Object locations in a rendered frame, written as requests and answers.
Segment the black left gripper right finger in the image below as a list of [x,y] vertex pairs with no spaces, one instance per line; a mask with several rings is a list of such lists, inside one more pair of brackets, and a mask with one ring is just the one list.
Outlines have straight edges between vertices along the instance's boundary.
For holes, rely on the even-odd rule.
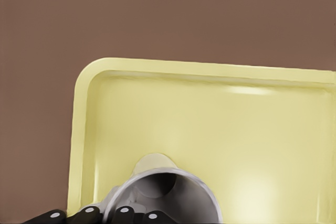
[[165,216],[160,211],[141,213],[122,206],[114,212],[111,224],[165,224]]

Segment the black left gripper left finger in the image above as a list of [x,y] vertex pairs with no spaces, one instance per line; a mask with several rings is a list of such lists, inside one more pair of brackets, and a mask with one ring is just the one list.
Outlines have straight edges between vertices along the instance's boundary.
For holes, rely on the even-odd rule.
[[50,210],[24,221],[24,224],[102,224],[103,211],[98,206],[86,206],[72,216],[60,209]]

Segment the white IKEA cup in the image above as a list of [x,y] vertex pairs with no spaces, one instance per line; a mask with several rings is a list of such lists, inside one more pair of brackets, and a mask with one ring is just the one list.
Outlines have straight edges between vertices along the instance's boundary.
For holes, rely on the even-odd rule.
[[117,213],[124,213],[126,208],[143,214],[146,222],[158,221],[160,214],[179,224],[223,222],[219,203],[210,188],[160,153],[143,156],[130,178],[112,188],[102,204],[105,223],[114,221]]

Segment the pale yellow tray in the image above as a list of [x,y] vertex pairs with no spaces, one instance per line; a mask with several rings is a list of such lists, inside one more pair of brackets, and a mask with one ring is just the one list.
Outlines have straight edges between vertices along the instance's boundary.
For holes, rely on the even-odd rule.
[[224,223],[336,224],[336,71],[102,58],[75,84],[67,210],[150,153],[214,193]]

